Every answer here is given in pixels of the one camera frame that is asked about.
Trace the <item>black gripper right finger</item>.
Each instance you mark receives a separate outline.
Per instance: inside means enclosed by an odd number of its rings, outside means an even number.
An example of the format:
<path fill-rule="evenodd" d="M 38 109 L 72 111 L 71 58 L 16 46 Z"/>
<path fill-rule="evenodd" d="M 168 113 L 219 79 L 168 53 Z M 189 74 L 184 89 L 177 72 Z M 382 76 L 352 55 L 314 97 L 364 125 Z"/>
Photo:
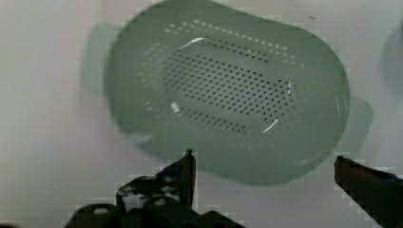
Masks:
<path fill-rule="evenodd" d="M 395 174 L 337 156 L 335 183 L 382 228 L 402 228 L 403 185 Z"/>

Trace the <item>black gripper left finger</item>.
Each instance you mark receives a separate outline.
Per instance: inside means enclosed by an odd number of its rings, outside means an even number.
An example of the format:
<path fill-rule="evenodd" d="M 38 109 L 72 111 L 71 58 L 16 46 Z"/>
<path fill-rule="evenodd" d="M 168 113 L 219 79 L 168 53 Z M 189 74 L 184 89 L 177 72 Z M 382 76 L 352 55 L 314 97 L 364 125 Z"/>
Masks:
<path fill-rule="evenodd" d="M 140 176 L 120 187 L 116 204 L 124 212 L 141 209 L 148 200 L 173 200 L 192 207 L 196 180 L 196 159 L 187 149 L 178 161 L 153 176 Z"/>

